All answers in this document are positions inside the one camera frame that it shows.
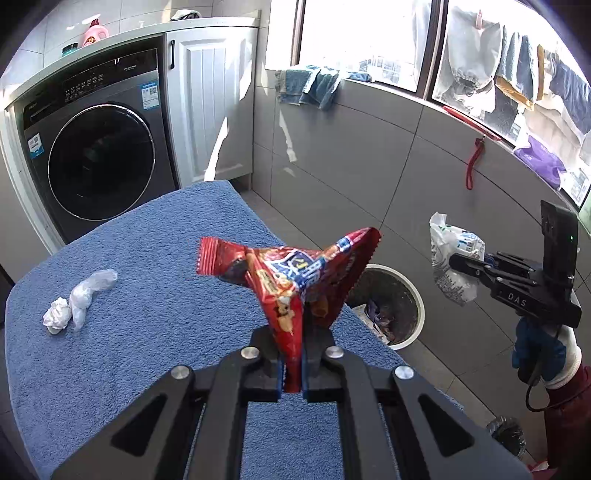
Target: white plastic bag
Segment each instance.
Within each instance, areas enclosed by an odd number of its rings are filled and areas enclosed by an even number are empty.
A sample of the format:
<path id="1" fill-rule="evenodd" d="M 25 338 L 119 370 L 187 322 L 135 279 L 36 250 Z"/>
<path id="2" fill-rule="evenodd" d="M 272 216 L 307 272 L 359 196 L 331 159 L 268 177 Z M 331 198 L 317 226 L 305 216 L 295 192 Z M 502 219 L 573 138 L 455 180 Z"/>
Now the white plastic bag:
<path id="1" fill-rule="evenodd" d="M 449 257 L 457 253 L 483 261 L 485 244 L 472 232 L 446 225 L 446 218 L 444 213 L 436 212 L 429 220 L 433 275 L 435 283 L 448 299 L 464 305 L 476 298 L 478 280 L 452 270 Z"/>
<path id="2" fill-rule="evenodd" d="M 93 293 L 111 288 L 116 281 L 117 272 L 115 270 L 99 270 L 74 287 L 70 293 L 70 308 L 72 308 L 75 332 L 84 325 L 86 309 L 92 303 Z"/>

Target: red snack bag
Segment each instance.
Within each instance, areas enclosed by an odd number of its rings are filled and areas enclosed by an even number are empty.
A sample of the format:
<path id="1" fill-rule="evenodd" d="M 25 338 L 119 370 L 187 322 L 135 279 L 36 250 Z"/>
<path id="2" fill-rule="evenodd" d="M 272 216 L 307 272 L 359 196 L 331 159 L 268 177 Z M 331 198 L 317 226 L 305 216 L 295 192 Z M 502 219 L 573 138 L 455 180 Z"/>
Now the red snack bag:
<path id="1" fill-rule="evenodd" d="M 197 273 L 253 289 L 285 358 L 284 391 L 299 392 L 305 303 L 310 303 L 314 321 L 329 327 L 374 254 L 380 237 L 375 228 L 363 228 L 324 251 L 250 248 L 203 237 Z"/>

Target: sticker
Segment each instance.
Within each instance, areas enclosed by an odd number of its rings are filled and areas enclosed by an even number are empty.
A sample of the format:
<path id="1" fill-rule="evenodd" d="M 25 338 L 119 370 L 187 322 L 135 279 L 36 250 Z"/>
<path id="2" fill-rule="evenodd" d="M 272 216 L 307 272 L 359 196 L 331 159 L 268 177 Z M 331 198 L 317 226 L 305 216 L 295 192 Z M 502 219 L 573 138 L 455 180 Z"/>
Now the sticker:
<path id="1" fill-rule="evenodd" d="M 160 105 L 158 101 L 158 82 L 144 83 L 139 88 L 142 89 L 144 110 L 149 110 Z"/>
<path id="2" fill-rule="evenodd" d="M 29 138 L 27 143 L 29 145 L 29 156 L 31 158 L 36 158 L 44 152 L 43 144 L 41 143 L 41 136 L 39 134 Z"/>

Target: control panel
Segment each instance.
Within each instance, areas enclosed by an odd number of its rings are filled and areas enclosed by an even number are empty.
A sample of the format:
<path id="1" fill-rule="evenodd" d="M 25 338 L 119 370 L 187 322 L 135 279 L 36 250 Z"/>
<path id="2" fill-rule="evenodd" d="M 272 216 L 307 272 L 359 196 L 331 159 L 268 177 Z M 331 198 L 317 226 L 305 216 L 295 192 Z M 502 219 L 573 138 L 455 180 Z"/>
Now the control panel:
<path id="1" fill-rule="evenodd" d="M 106 61 L 67 78 L 61 84 L 51 84 L 50 79 L 48 88 L 24 108 L 24 128 L 96 90 L 157 69 L 157 50 L 152 48 Z"/>

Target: countertop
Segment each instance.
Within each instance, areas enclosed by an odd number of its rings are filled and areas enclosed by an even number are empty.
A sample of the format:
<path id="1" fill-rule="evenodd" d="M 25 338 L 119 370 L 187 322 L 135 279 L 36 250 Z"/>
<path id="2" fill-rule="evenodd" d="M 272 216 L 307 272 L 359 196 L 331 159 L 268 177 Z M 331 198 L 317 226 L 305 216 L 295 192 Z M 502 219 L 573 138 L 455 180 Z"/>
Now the countertop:
<path id="1" fill-rule="evenodd" d="M 174 22 L 165 22 L 149 27 L 136 28 L 127 32 L 119 33 L 101 40 L 84 48 L 79 48 L 75 52 L 60 58 L 51 63 L 40 72 L 33 75 L 26 82 L 16 88 L 10 95 L 3 98 L 2 108 L 7 108 L 17 100 L 23 93 L 35 86 L 37 83 L 43 81 L 55 72 L 67 67 L 68 65 L 95 53 L 107 50 L 117 45 L 129 43 L 131 41 L 140 40 L 148 37 L 155 37 L 162 35 L 165 32 L 174 30 L 185 30 L 188 28 L 205 28 L 205 27 L 253 27 L 258 28 L 259 19 L 254 17 L 210 17 L 210 18 L 196 18 L 194 20 L 177 20 Z"/>

